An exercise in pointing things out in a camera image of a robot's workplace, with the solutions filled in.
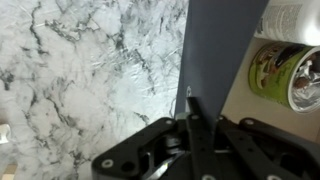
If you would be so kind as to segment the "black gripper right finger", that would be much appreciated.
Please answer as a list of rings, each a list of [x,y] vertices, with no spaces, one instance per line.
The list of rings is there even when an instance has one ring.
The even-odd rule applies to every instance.
[[[254,118],[220,116],[217,131],[253,180],[320,180],[318,144]]]

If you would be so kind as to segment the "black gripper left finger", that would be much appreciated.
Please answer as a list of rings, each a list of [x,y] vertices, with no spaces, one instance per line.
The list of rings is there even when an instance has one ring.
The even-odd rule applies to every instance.
[[[195,180],[228,180],[223,162],[219,157],[227,150],[215,148],[214,133],[206,123],[200,105],[195,97],[187,98],[190,114],[187,116],[187,130],[191,150],[193,176]]]

